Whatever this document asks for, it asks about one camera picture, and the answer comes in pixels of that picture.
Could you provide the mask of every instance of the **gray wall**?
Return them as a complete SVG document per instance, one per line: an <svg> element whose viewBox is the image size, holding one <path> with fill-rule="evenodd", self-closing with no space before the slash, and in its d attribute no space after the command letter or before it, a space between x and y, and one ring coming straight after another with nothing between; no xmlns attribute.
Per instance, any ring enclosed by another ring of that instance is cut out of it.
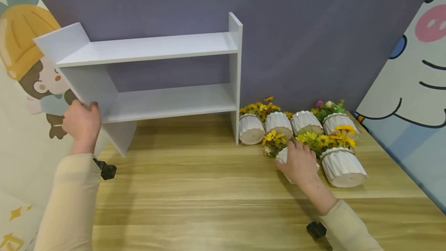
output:
<svg viewBox="0 0 446 251"><path fill-rule="evenodd" d="M344 98L354 109L423 0L43 0L62 26L94 40L226 31L244 24L241 104L274 95L299 110ZM227 57L119 64L120 91L228 79Z"/></svg>

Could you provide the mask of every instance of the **potted plant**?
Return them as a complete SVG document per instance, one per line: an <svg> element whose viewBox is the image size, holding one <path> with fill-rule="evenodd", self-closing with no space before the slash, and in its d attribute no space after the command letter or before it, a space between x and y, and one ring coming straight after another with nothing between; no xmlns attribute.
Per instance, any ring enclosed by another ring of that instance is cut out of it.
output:
<svg viewBox="0 0 446 251"><path fill-rule="evenodd" d="M308 110L301 110L300 112L293 114L291 126L293 127L296 136L308 132L314 132L316 134L324 133L322 125L317 117Z"/></svg>
<svg viewBox="0 0 446 251"><path fill-rule="evenodd" d="M339 104L332 101L323 102L319 100L316 104L316 109L311 109L311 112L316 116L316 118L322 122L325 134L331 135L337 133L337 126L350 125L355 132L349 133L348 136L351 138L359 135L359 130L356 128L354 122L346 115L344 109L344 100L341 100Z"/></svg>
<svg viewBox="0 0 446 251"><path fill-rule="evenodd" d="M263 151L265 154L275 157L276 161L279 161L282 164L287 162L288 149L287 149L287 139L285 139L285 134L277 134L275 130L268 133L262 142ZM287 176L285 176L287 180L294 184Z"/></svg>
<svg viewBox="0 0 446 251"><path fill-rule="evenodd" d="M288 118L290 113L283 113L280 107L270 102L272 99L272 96L265 99L265 101L269 101L269 104L261 109L266 118L265 130L267 133L276 131L277 134L285 134L285 139L289 140L293 137L293 128Z"/></svg>
<svg viewBox="0 0 446 251"><path fill-rule="evenodd" d="M367 179L367 173L356 158L353 148L356 142L348 136L349 130L338 127L334 135L317 135L309 138L308 134L296 139L307 144L322 160L322 168L328 181L336 187L355 187Z"/></svg>
<svg viewBox="0 0 446 251"><path fill-rule="evenodd" d="M259 110L262 105L264 104L257 102L240 109L238 137L243 144L258 144L265 136L265 128L261 121L263 113Z"/></svg>

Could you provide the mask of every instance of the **person's right hand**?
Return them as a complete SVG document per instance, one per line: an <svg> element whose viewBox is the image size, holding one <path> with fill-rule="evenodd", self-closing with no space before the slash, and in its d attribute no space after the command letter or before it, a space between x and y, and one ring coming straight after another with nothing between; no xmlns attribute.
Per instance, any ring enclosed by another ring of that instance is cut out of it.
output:
<svg viewBox="0 0 446 251"><path fill-rule="evenodd" d="M64 117L62 129L74 139L70 154L93 153L101 129L98 104L92 102L90 109L87 109L79 100L74 100Z"/></svg>
<svg viewBox="0 0 446 251"><path fill-rule="evenodd" d="M276 161L276 166L288 178L296 183L301 189L314 181L320 180L317 175L316 153L301 142L288 141L288 156L286 163Z"/></svg>

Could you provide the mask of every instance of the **yellow hat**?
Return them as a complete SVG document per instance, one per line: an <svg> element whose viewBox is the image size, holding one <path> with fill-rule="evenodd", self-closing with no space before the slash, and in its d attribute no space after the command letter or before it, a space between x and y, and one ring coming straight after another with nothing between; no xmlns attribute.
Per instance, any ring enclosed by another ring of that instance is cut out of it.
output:
<svg viewBox="0 0 446 251"><path fill-rule="evenodd" d="M0 17L0 57L9 77L21 80L43 57L33 39L60 28L53 15L35 5L9 7Z"/></svg>

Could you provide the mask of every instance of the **white flower pot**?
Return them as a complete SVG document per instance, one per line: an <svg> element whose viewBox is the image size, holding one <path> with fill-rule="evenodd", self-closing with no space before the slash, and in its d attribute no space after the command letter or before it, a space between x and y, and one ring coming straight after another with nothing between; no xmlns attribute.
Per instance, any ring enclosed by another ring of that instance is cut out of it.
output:
<svg viewBox="0 0 446 251"><path fill-rule="evenodd" d="M293 137L293 128L288 117L282 112L273 112L266 117L266 132L270 133L275 130L277 134L285 134L285 139L289 140Z"/></svg>
<svg viewBox="0 0 446 251"><path fill-rule="evenodd" d="M276 155L276 161L279 161L281 164L286 164L287 162L287 156L288 156L288 148L282 149L277 155ZM317 170L321 168L318 163L316 163ZM295 184L293 181L291 181L286 175L285 177L291 184Z"/></svg>
<svg viewBox="0 0 446 251"><path fill-rule="evenodd" d="M325 134L331 135L336 133L337 130L335 128L339 125L350 125L353 127L356 133L348 134L350 138L354 138L360 133L360 131L358 130L358 128L356 128L355 124L348 117L348 115L346 115L345 113L332 113L328 115L323 121Z"/></svg>
<svg viewBox="0 0 446 251"><path fill-rule="evenodd" d="M238 137L244 144L260 143L265 136L265 128L260 119L254 114L246 113L240 116L238 124Z"/></svg>
<svg viewBox="0 0 446 251"><path fill-rule="evenodd" d="M302 110L295 113L293 115L293 119L291 119L291 126L293 127L293 131L296 136L307 132L314 132L316 134L324 133L319 120L312 112L308 110Z"/></svg>
<svg viewBox="0 0 446 251"><path fill-rule="evenodd" d="M333 186L359 186L368 177L358 158L348 148L328 149L321 154L321 159L325 175Z"/></svg>

